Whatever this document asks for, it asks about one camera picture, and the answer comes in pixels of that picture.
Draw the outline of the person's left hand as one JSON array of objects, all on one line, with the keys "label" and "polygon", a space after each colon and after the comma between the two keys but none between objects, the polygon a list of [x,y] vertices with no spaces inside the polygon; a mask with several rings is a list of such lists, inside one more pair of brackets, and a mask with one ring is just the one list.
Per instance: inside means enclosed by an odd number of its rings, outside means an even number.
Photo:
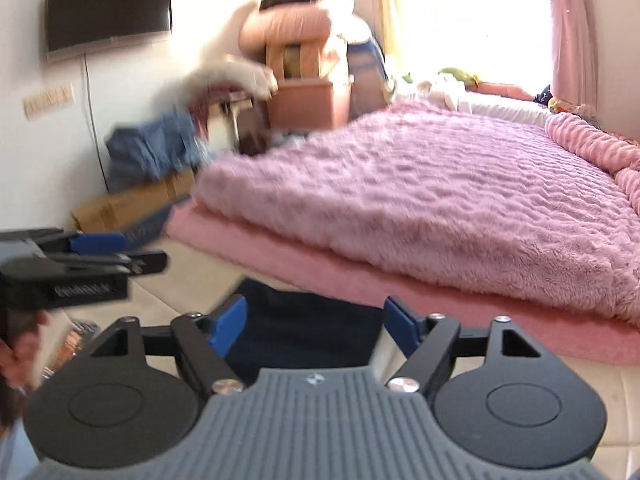
[{"label": "person's left hand", "polygon": [[28,384],[41,348],[41,327],[47,326],[49,321],[49,313],[39,311],[35,326],[22,333],[12,347],[1,341],[1,376],[10,388],[19,389]]}]

